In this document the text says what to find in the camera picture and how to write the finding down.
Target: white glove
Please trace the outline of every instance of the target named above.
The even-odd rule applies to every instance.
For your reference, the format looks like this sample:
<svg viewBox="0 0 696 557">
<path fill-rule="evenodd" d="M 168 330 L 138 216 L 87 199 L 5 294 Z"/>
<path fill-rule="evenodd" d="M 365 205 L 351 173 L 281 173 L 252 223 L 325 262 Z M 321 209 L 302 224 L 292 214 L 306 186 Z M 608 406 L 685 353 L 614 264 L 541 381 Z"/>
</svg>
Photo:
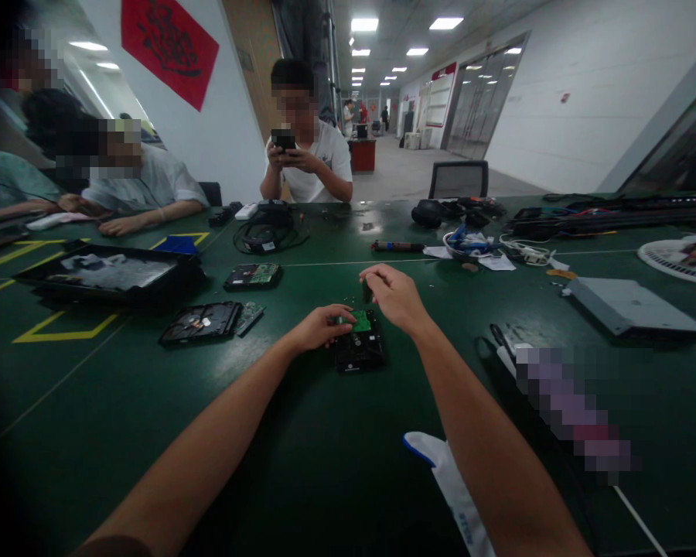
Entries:
<svg viewBox="0 0 696 557">
<path fill-rule="evenodd" d="M 431 465 L 435 481 L 451 508 L 469 554 L 472 557 L 495 557 L 487 530 L 456 467 L 449 444 L 420 432 L 405 433 L 404 444 Z"/>
</svg>

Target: person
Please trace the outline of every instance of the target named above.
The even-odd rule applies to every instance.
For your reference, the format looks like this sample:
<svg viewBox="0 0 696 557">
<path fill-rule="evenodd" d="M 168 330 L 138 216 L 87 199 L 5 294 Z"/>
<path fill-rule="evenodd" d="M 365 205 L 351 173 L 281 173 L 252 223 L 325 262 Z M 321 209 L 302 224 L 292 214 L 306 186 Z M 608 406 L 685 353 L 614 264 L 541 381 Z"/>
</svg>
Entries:
<svg viewBox="0 0 696 557">
<path fill-rule="evenodd" d="M 131 120 L 131 115 L 128 112 L 121 112 L 118 116 L 121 120 Z M 148 121 L 142 119 L 139 121 L 140 127 L 142 129 L 142 141 L 155 141 L 157 139 L 157 132 L 152 127 Z"/>
<path fill-rule="evenodd" d="M 387 107 L 381 111 L 381 121 L 384 123 L 384 131 L 389 132 L 389 111 Z"/>
<path fill-rule="evenodd" d="M 344 135 L 350 140 L 353 135 L 353 100 L 351 99 L 343 105 L 343 124 L 346 126 Z"/>
<path fill-rule="evenodd" d="M 297 149 L 283 152 L 268 143 L 263 199 L 280 199 L 285 180 L 296 203 L 350 202 L 348 143 L 336 128 L 317 118 L 312 70 L 299 60 L 278 60 L 271 71 L 271 91 L 294 132 Z"/>
<path fill-rule="evenodd" d="M 30 162 L 0 151 L 0 219 L 38 210 L 60 210 L 60 188 Z"/>
<path fill-rule="evenodd" d="M 97 176 L 81 195 L 68 193 L 60 207 L 93 217 L 122 215 L 104 222 L 98 230 L 108 236 L 124 236 L 144 227 L 196 214 L 209 206 L 198 182 L 186 165 L 164 149 L 141 143 L 126 120 L 90 120 L 67 133 L 64 156 L 57 164 L 80 166 L 89 156 L 96 160 Z"/>
<path fill-rule="evenodd" d="M 546 469 L 428 315 L 413 280 L 384 264 L 365 269 L 360 280 L 415 343 L 496 555 L 591 555 Z M 349 333 L 350 323 L 336 324 L 340 316 L 355 323 L 349 310 L 317 308 L 269 348 L 173 441 L 73 557 L 177 555 L 237 469 L 289 364 Z"/>
</svg>

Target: gray metal box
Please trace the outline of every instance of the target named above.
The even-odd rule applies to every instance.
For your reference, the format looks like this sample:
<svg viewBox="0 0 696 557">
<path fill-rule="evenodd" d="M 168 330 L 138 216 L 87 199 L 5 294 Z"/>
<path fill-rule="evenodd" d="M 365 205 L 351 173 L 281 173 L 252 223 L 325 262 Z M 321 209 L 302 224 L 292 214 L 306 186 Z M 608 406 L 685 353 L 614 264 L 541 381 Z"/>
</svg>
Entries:
<svg viewBox="0 0 696 557">
<path fill-rule="evenodd" d="M 636 281 L 577 277 L 568 287 L 617 337 L 696 339 L 695 320 Z"/>
</svg>

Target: hand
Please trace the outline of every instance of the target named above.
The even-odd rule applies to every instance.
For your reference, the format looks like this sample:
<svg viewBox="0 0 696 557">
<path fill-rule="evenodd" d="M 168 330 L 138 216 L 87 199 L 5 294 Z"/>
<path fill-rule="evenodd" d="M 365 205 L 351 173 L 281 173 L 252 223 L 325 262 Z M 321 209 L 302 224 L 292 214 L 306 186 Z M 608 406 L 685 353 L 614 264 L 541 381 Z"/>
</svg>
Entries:
<svg viewBox="0 0 696 557">
<path fill-rule="evenodd" d="M 136 215 L 135 217 L 123 217 L 118 219 L 113 219 L 107 223 L 103 223 L 98 227 L 98 230 L 104 236 L 124 236 L 125 234 L 131 234 L 137 230 L 142 229 L 145 226 L 145 222 L 141 215 Z"/>
<path fill-rule="evenodd" d="M 336 317 L 342 317 L 349 320 L 351 323 L 356 322 L 356 318 L 350 313 L 350 307 L 343 304 L 332 304 L 331 306 L 315 309 L 304 320 L 286 333 L 286 340 L 299 353 L 307 350 L 315 350 L 324 345 L 329 347 L 335 342 L 335 337 L 350 333 L 353 325 L 343 323 L 337 325 Z"/>
<path fill-rule="evenodd" d="M 286 168 L 298 168 L 309 174 L 317 173 L 325 164 L 311 152 L 302 149 L 286 149 L 286 155 L 281 155 L 281 162 Z"/>
<path fill-rule="evenodd" d="M 362 271 L 361 282 L 368 281 L 374 302 L 392 323 L 412 336 L 431 321 L 425 311 L 415 281 L 403 272 L 380 263 Z"/>
<path fill-rule="evenodd" d="M 276 147 L 273 142 L 268 142 L 268 147 L 266 148 L 268 153 L 268 162 L 271 163 L 274 169 L 281 172 L 284 169 L 284 165 L 281 162 L 282 149 L 281 147 Z"/>
<path fill-rule="evenodd" d="M 90 214 L 91 209 L 90 201 L 76 193 L 65 193 L 57 201 L 57 205 L 67 213 Z"/>
</svg>

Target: green table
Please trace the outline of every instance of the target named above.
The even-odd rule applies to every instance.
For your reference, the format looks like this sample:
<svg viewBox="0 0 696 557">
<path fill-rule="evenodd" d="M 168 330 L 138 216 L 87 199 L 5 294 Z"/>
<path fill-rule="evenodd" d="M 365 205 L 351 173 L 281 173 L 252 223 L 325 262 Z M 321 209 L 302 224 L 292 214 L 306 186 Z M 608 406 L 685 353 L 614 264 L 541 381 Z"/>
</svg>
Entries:
<svg viewBox="0 0 696 557">
<path fill-rule="evenodd" d="M 505 204 L 514 213 L 541 202 L 509 198 Z M 358 273 L 377 261 L 415 280 L 432 317 L 529 439 L 587 535 L 565 461 L 577 470 L 602 554 L 647 551 L 650 543 L 613 489 L 580 472 L 581 460 L 555 449 L 478 337 L 490 338 L 489 324 L 498 323 L 534 346 L 591 354 L 592 365 L 579 366 L 583 378 L 643 459 L 643 470 L 624 474 L 621 488 L 665 548 L 696 546 L 696 344 L 652 350 L 617 343 L 559 296 L 543 268 L 473 275 L 456 261 L 371 251 L 378 238 L 441 244 L 451 226 L 419 227 L 410 218 L 413 206 L 304 206 L 312 237 L 268 258 L 235 251 L 237 223 L 209 229 L 204 215 L 119 240 L 102 238 L 92 224 L 68 224 L 0 251 L 0 468 L 45 553 L 81 543 L 186 425 L 308 311 L 358 300 Z M 582 276 L 636 279 L 696 317 L 696 285 L 649 268 L 635 254 L 648 241 L 680 232 L 645 228 L 549 245 Z M 171 315 L 55 313 L 29 288 L 9 281 L 59 253 L 63 239 L 150 248 L 167 234 L 195 234 L 212 279 L 198 292 L 181 293 L 181 306 L 224 299 L 266 306 L 245 338 L 165 351 L 157 339 Z M 226 293 L 221 284 L 233 265 L 251 261 L 282 263 L 279 287 Z M 402 444 L 408 431 L 443 437 L 421 362 L 403 333 L 380 322 L 388 354 L 381 371 L 338 375 L 327 350 L 293 364 L 242 465 L 186 551 L 465 555 L 430 469 Z"/>
</svg>

